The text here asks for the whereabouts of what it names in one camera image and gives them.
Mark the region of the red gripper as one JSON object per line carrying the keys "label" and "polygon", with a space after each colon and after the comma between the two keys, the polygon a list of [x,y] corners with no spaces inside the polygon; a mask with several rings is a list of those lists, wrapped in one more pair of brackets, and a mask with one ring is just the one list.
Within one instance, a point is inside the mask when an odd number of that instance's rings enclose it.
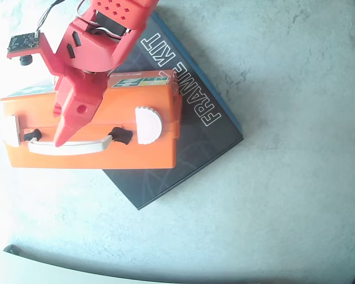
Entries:
{"label": "red gripper", "polygon": [[60,121],[54,136],[54,146],[64,145],[95,116],[108,86],[107,73],[76,72],[59,78],[53,114]]}

